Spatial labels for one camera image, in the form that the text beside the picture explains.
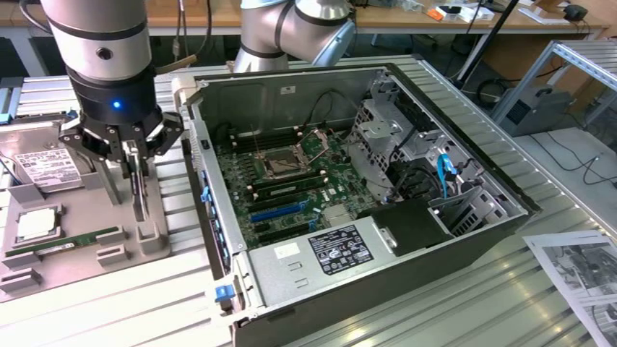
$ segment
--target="metal workbench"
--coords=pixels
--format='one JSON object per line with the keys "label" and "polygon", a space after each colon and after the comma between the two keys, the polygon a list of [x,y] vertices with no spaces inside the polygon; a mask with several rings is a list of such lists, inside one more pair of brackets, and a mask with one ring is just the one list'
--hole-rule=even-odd
{"label": "metal workbench", "polygon": [[611,89],[611,97],[594,109],[594,111],[585,117],[585,123],[589,124],[599,116],[601,112],[617,100],[617,40],[566,40],[550,41],[545,50],[539,54],[535,62],[529,68],[527,73],[517,84],[515,88],[503,96],[502,101],[497,104],[493,113],[490,114],[494,122],[501,124],[511,106],[517,103],[525,88],[530,87],[534,82],[535,76],[543,66],[550,62],[553,55],[562,58],[566,66],[555,72],[546,82],[554,85],[567,67],[575,66],[590,77],[603,83]]}
{"label": "metal workbench", "polygon": [[[521,236],[599,225],[610,232],[613,229],[521,152],[426,62],[390,56],[343,59],[339,65],[385,62],[399,66],[543,212],[471,267],[291,345],[594,346]],[[226,70],[209,67],[190,72],[222,74]],[[163,110],[171,107],[169,80],[159,77],[155,84]],[[75,107],[62,77],[28,79],[21,100],[18,113]],[[231,345],[229,331],[211,325],[217,313],[211,278],[179,149],[155,160],[171,256],[0,305],[1,341],[8,339],[13,346]]]}

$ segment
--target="hard drive label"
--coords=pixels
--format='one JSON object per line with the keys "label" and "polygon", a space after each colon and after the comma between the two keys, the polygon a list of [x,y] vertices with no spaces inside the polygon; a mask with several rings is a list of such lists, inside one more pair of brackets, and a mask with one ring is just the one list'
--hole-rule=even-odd
{"label": "hard drive label", "polygon": [[373,260],[373,255],[353,225],[310,237],[307,242],[326,275],[339,273]]}
{"label": "hard drive label", "polygon": [[17,154],[16,162],[37,187],[53,186],[81,179],[66,148]]}

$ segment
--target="black cable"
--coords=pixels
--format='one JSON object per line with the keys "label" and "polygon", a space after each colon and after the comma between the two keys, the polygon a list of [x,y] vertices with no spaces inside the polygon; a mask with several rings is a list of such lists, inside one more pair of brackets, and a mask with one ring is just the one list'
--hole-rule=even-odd
{"label": "black cable", "polygon": [[171,42],[171,54],[173,61],[177,61],[179,57],[179,27],[182,26],[182,10],[179,5],[179,0],[177,0],[177,18],[175,18],[175,37]]}
{"label": "black cable", "polygon": [[538,146],[543,149],[543,151],[546,152],[546,154],[549,155],[549,157],[553,159],[553,161],[557,163],[557,165],[561,167],[562,170],[565,171],[575,171],[578,170],[579,168],[585,167],[587,168],[587,164],[595,160],[595,158],[591,158],[590,160],[587,160],[586,163],[581,163],[575,168],[566,168],[563,165],[561,165],[559,161],[557,160],[557,158],[553,156],[553,154],[549,152],[549,150],[546,150],[546,147],[543,147],[543,145],[539,143],[538,139],[535,139],[535,137],[531,135],[529,135],[529,137],[535,141],[535,143],[538,144]]}
{"label": "black cable", "polygon": [[9,173],[9,176],[10,178],[13,179],[13,181],[17,183],[17,186],[21,185],[21,181],[17,179],[17,170],[16,170],[16,173],[13,174],[9,170],[9,167],[6,166],[6,164],[4,163],[4,160],[0,160],[0,163],[1,163],[1,166],[4,167],[4,169],[6,170],[6,172]]}
{"label": "black cable", "polygon": [[[583,176],[582,176],[582,182],[583,182],[587,186],[593,186],[594,184],[598,184],[598,183],[601,183],[601,182],[606,182],[606,181],[610,181],[610,180],[613,180],[613,179],[617,179],[617,176],[613,176],[613,177],[603,177],[601,174],[598,174],[598,173],[594,171],[593,168],[590,168],[591,165],[593,165],[593,162],[598,159],[598,156],[597,156],[597,155],[595,155],[590,160],[587,160],[586,162],[583,162],[583,161],[581,160],[581,158],[578,157],[578,154],[577,154],[571,149],[569,149],[569,148],[565,146],[565,144],[562,144],[559,141],[557,141],[557,139],[550,135],[549,132],[546,132],[546,134],[549,135],[549,137],[550,137],[550,139],[553,140],[553,142],[554,142],[562,149],[565,149],[567,152],[571,153],[571,155],[573,155],[574,158],[577,159],[578,163],[579,163],[582,166],[585,166],[585,172],[583,172]],[[595,175],[597,177],[599,177],[599,179],[601,179],[599,181],[587,182],[587,173],[589,173],[589,171],[593,172],[594,175]]]}
{"label": "black cable", "polygon": [[[357,105],[355,105],[354,101],[350,100],[350,98],[342,92],[339,92],[339,90],[329,88],[327,90],[323,90],[322,93],[318,95],[315,103],[313,103],[311,108],[310,108],[310,112],[307,113],[306,120],[301,124],[301,128],[305,128],[309,125],[310,120],[311,120],[311,115],[313,115],[313,113],[315,112],[315,109],[317,109],[318,102],[321,101],[322,97],[325,95],[329,95],[330,93],[337,94],[341,98],[343,98],[349,102],[349,104],[354,107],[354,109],[357,110]],[[327,115],[329,115],[329,113],[331,111],[331,107],[333,107],[334,98],[333,98],[331,95],[329,95],[329,97],[330,97],[329,109],[327,109],[327,112],[326,112],[325,116],[322,117],[322,121],[326,120],[326,117],[327,117]]]}
{"label": "black cable", "polygon": [[[582,174],[582,183],[585,183],[587,186],[593,186],[594,184],[603,183],[603,182],[606,182],[606,181],[610,181],[610,183],[614,183],[611,180],[613,180],[613,179],[617,179],[617,176],[613,176],[613,177],[603,177],[603,176],[598,175],[598,173],[590,169],[590,166],[594,165],[595,158],[594,158],[594,160],[591,161],[591,163],[589,164],[587,168],[585,169],[585,173]],[[587,182],[587,173],[589,173],[589,171],[593,172],[593,173],[601,178],[599,181]]]}
{"label": "black cable", "polygon": [[590,25],[586,20],[582,20],[582,23],[587,26],[587,33],[585,35],[590,34]]}
{"label": "black cable", "polygon": [[482,1],[478,1],[478,6],[475,8],[475,13],[473,14],[471,22],[469,22],[469,26],[466,27],[465,35],[469,34],[469,31],[471,30],[473,22],[475,21],[475,17],[479,12],[479,7],[482,7]]}
{"label": "black cable", "polygon": [[211,142],[214,144],[217,144],[217,142],[219,140],[218,137],[217,137],[218,131],[222,129],[222,126],[225,126],[225,125],[226,125],[227,129],[230,129],[233,127],[233,124],[230,122],[222,121],[221,123],[215,124],[214,128],[211,129],[211,137],[210,138],[211,138]]}
{"label": "black cable", "polygon": [[425,177],[429,178],[430,184],[433,185],[433,188],[437,190],[438,196],[441,196],[443,192],[441,191],[441,185],[437,179],[434,178],[434,175],[425,168],[409,168],[409,170],[422,173]]}
{"label": "black cable", "polygon": [[183,26],[183,56],[189,56],[189,41],[186,34],[186,10],[182,11],[182,26]]}
{"label": "black cable", "polygon": [[[478,6],[475,8],[475,13],[473,14],[473,18],[471,18],[471,21],[469,22],[469,26],[466,27],[466,31],[465,31],[465,35],[469,34],[469,31],[471,30],[471,26],[473,26],[473,23],[475,21],[475,17],[478,15],[478,11],[479,11],[479,7],[482,6],[482,2],[479,1],[478,2]],[[451,44],[450,44],[450,50],[454,51],[457,54],[461,54],[461,55],[465,55],[462,54],[461,52],[458,52],[455,49],[454,49],[454,40],[451,40]],[[450,69],[450,65],[451,65],[451,61],[454,60],[454,54],[450,55],[450,59],[447,60],[447,64],[445,65],[445,70],[443,70],[443,76],[447,77],[447,71]]]}
{"label": "black cable", "polygon": [[406,142],[409,141],[409,139],[411,138],[413,136],[413,130],[410,130],[406,135],[405,135],[405,138],[402,139],[401,143],[397,144],[394,146],[394,148],[391,149],[391,152],[389,153],[389,157],[387,157],[387,167],[389,167],[389,164],[391,162],[391,157],[394,156],[394,153],[398,152],[398,150],[402,148],[402,146],[406,144]]}
{"label": "black cable", "polygon": [[207,56],[207,52],[210,50],[210,37],[211,37],[211,5],[210,5],[210,0],[205,0],[205,9],[207,11],[207,28],[205,30],[205,36],[203,40],[201,41],[201,46],[197,49],[197,52],[194,53],[195,56],[199,55],[201,51],[206,48],[207,44],[207,49],[205,50],[205,56]]}
{"label": "black cable", "polygon": [[[554,72],[557,72],[562,68],[563,68],[563,64],[561,64],[558,67],[551,69],[549,72],[545,72],[543,74],[538,74],[534,78],[547,76],[547,75],[553,74]],[[483,88],[486,88],[489,85],[495,85],[497,87],[499,87],[499,89],[501,89],[499,94],[502,95],[505,93],[505,91],[507,90],[507,86],[505,85],[505,82],[518,82],[521,80],[522,80],[522,78],[517,78],[514,80],[507,80],[505,78],[494,78],[494,79],[490,79],[490,80],[481,81],[481,83],[478,84],[478,87],[475,88],[475,97],[478,99],[479,106],[483,107],[483,108],[491,108],[497,104],[494,101],[485,101],[482,99]]]}
{"label": "black cable", "polygon": [[34,26],[37,27],[38,29],[41,29],[45,33],[47,33],[49,35],[51,35],[50,33],[50,28],[42,24],[41,22],[38,22],[35,20],[34,17],[32,17],[32,15],[29,14],[29,11],[28,11],[28,5],[30,3],[32,0],[18,0],[18,9],[21,10],[21,14],[22,16],[26,18],[28,22]]}

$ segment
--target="black pcie slot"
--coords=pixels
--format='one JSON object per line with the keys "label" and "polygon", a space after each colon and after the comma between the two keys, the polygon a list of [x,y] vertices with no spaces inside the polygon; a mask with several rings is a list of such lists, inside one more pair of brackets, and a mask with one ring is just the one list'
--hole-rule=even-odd
{"label": "black pcie slot", "polygon": [[247,210],[250,213],[253,213],[253,212],[265,210],[265,209],[271,208],[271,207],[278,207],[278,206],[290,204],[290,203],[293,203],[294,201],[295,201],[295,198],[294,198],[294,197],[286,196],[286,197],[281,197],[281,198],[274,199],[274,200],[267,200],[267,201],[262,201],[262,202],[255,202],[254,204],[251,204],[251,205],[249,206],[249,208],[246,208],[246,210]]}
{"label": "black pcie slot", "polygon": [[270,242],[277,239],[287,238],[291,236],[298,236],[309,230],[310,230],[309,224],[303,223],[303,224],[299,224],[298,226],[291,226],[290,228],[274,231],[269,234],[258,235],[257,240],[259,241],[259,243]]}
{"label": "black pcie slot", "polygon": [[262,233],[262,232],[267,231],[269,229],[270,229],[270,224],[269,223],[257,224],[253,227],[253,230],[254,230],[255,233]]}
{"label": "black pcie slot", "polygon": [[311,184],[310,186],[306,186],[303,188],[299,188],[299,189],[295,189],[290,192],[286,192],[286,193],[279,193],[278,195],[275,196],[265,196],[265,197],[257,197],[257,201],[263,201],[263,200],[269,200],[269,199],[275,199],[278,197],[286,197],[287,195],[295,195],[298,193],[303,193],[303,192],[307,192],[309,190],[313,190],[313,189],[317,189],[317,188],[322,188],[326,184],[322,182],[322,181],[318,181],[317,183]]}
{"label": "black pcie slot", "polygon": [[302,179],[309,179],[311,177],[317,177],[318,172],[319,172],[319,170],[317,169],[314,171],[301,173],[301,174],[294,175],[291,177],[285,177],[283,179],[273,179],[270,181],[265,181],[265,182],[259,182],[259,183],[251,183],[250,185],[253,186],[254,190],[259,190],[262,188],[271,187],[271,186],[275,186],[275,185],[282,184],[282,183],[301,181]]}

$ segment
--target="blue tab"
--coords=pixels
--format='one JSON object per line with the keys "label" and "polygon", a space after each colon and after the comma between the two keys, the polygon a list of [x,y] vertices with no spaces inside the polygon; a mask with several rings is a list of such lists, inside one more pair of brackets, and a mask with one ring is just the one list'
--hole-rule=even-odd
{"label": "blue tab", "polygon": [[437,176],[439,177],[441,186],[443,187],[443,198],[447,197],[447,185],[445,183],[445,173],[455,175],[455,167],[451,165],[451,160],[447,154],[441,154],[437,157]]}
{"label": "blue tab", "polygon": [[10,114],[0,113],[0,125],[6,125],[8,123],[10,123],[10,119]]}
{"label": "blue tab", "polygon": [[227,284],[215,288],[215,299],[214,302],[221,302],[222,300],[229,300],[235,296],[235,291],[233,290],[233,285]]}
{"label": "blue tab", "polygon": [[78,117],[78,113],[77,113],[75,110],[67,110],[66,116],[69,116],[70,118],[77,118],[77,117]]}
{"label": "blue tab", "polygon": [[201,202],[205,202],[205,200],[207,200],[209,194],[210,194],[210,186],[205,186],[203,190],[201,191],[201,195],[199,195]]}

